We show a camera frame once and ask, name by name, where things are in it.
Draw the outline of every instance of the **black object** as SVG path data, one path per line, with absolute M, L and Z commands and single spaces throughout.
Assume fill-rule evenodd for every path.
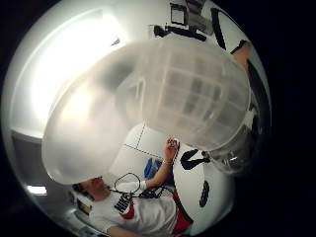
M 196 160 L 192 160 L 189 161 L 189 159 L 191 157 L 193 157 L 194 155 L 196 155 L 198 152 L 197 149 L 195 150 L 191 150 L 191 151 L 186 151 L 183 156 L 181 157 L 181 165 L 185 170 L 191 170 L 192 168 L 194 168 L 196 165 L 200 164 L 200 163 L 208 163 L 210 162 L 209 158 L 202 158 L 202 159 L 196 159 Z
M 200 41 L 206 41 L 206 37 L 196 33 L 196 29 L 186 30 L 182 28 L 176 28 L 176 27 L 169 27 L 166 26 L 165 30 L 160 26 L 154 26 L 154 35 L 156 37 L 165 37 L 169 33 L 174 33 L 176 35 L 180 35 L 187 38 L 194 38 Z
M 208 199 L 208 193 L 209 193 L 209 184 L 207 181 L 204 181 L 203 190 L 201 192 L 201 196 L 199 199 L 199 206 L 200 207 L 204 207 L 206 205 L 207 199 Z

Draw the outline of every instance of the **white t-shirt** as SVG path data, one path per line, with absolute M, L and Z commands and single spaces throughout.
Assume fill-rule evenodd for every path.
M 138 182 L 122 183 L 118 190 L 133 192 Z M 145 181 L 140 188 L 146 189 Z M 104 200 L 93 202 L 89 214 L 91 223 L 107 233 L 112 226 L 119 226 L 137 234 L 171 234 L 176 225 L 176 204 L 172 197 L 139 198 L 128 200 L 124 195 L 111 192 Z

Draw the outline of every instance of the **hand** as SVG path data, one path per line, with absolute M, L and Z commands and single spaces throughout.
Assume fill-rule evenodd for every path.
M 178 144 L 175 139 L 168 138 L 166 140 L 163 150 L 164 150 L 164 159 L 167 162 L 173 161 L 177 148 L 178 148 Z

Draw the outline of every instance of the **printed logo on shirt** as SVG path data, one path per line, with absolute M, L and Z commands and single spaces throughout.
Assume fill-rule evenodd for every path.
M 118 210 L 119 215 L 123 219 L 131 219 L 134 216 L 134 206 L 131 196 L 129 194 L 121 195 L 118 203 L 115 205 L 115 209 Z

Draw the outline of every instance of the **black cable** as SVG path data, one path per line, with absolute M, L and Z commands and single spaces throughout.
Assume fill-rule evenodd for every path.
M 117 182 L 118 182 L 119 180 L 121 180 L 122 178 L 124 178 L 125 176 L 127 176 L 127 175 L 133 175 L 133 176 L 136 177 L 137 180 L 138 180 L 138 188 L 137 188 L 135 191 L 130 192 L 130 193 L 122 192 L 122 191 L 119 191 L 119 190 L 117 189 Z M 135 193 L 136 193 L 139 189 L 140 189 L 140 179 L 139 179 L 139 177 L 138 177 L 137 175 L 133 174 L 133 173 L 127 173 L 127 174 L 125 174 L 125 175 L 119 177 L 119 178 L 115 181 L 115 189 L 112 190 L 112 191 L 113 191 L 113 192 L 116 192 L 116 193 L 119 193 L 119 194 L 122 194 L 122 195 L 129 195 L 130 198 L 159 198 L 159 197 L 162 195 L 162 193 L 163 193 L 164 190 L 169 191 L 171 194 L 173 193 L 173 191 L 170 190 L 169 188 L 167 188 L 167 187 L 165 187 L 165 186 L 159 186 L 159 187 L 155 187 L 155 188 L 151 188 L 151 189 L 146 189 L 146 190 L 143 191 L 141 194 L 139 194 L 139 195 L 136 196 Z

